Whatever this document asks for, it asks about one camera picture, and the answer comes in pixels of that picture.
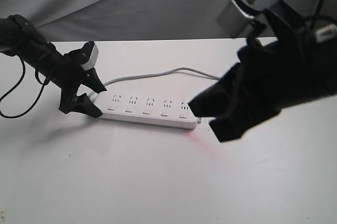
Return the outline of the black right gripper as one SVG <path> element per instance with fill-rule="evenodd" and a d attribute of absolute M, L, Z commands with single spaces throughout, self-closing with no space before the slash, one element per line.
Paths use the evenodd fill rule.
<path fill-rule="evenodd" d="M 283 0 L 259 12 L 276 41 L 262 45 L 264 25 L 254 21 L 246 46 L 238 52 L 236 82 L 239 99 L 254 106 L 287 108 L 336 95 L 336 21 L 321 30 Z"/>

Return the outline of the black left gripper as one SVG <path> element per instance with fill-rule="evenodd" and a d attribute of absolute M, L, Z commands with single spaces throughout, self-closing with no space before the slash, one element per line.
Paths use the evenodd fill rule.
<path fill-rule="evenodd" d="M 82 84 L 95 93 L 106 91 L 106 88 L 94 67 L 84 71 L 80 66 L 80 53 L 81 48 L 62 55 L 54 46 L 41 46 L 37 53 L 36 70 L 61 89 L 60 111 L 99 118 L 101 110 L 87 94 L 78 96 L 77 91 Z"/>

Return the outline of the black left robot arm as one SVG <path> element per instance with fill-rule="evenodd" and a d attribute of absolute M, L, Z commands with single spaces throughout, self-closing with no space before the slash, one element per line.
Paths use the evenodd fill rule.
<path fill-rule="evenodd" d="M 106 90 L 99 79 L 95 64 L 98 48 L 94 41 L 81 48 L 61 54 L 34 25 L 21 15 L 1 19 L 1 52 L 18 56 L 45 77 L 42 85 L 52 82 L 61 89 L 59 110 L 65 114 L 76 112 L 98 118 L 102 112 L 87 94 L 77 95 L 80 85 L 99 94 Z"/>

